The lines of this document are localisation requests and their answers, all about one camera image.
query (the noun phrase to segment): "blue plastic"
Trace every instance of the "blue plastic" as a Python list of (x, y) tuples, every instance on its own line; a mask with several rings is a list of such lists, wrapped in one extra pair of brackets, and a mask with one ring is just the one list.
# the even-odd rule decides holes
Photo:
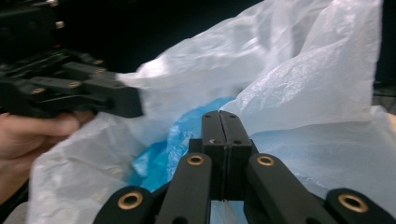
[(192, 138), (201, 137), (202, 115), (219, 110), (233, 97), (219, 98), (184, 114), (172, 128), (166, 140), (148, 147), (133, 162), (133, 174), (128, 184), (154, 191), (172, 179), (178, 161), (189, 149)]

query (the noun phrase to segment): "crumpled plastic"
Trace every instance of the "crumpled plastic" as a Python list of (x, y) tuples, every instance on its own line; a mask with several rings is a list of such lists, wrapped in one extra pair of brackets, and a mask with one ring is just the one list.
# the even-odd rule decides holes
[[(278, 156), (312, 192), (349, 187), (396, 216), (395, 134), (370, 107), (380, 7), (266, 0), (119, 74), (140, 89), (145, 116), (101, 113), (38, 158), (27, 222), (91, 223), (127, 185), (131, 161), (165, 140), (183, 114), (224, 96), (236, 97), (222, 109), (240, 117), (259, 150)], [(217, 207), (218, 217), (241, 217), (231, 205)]]

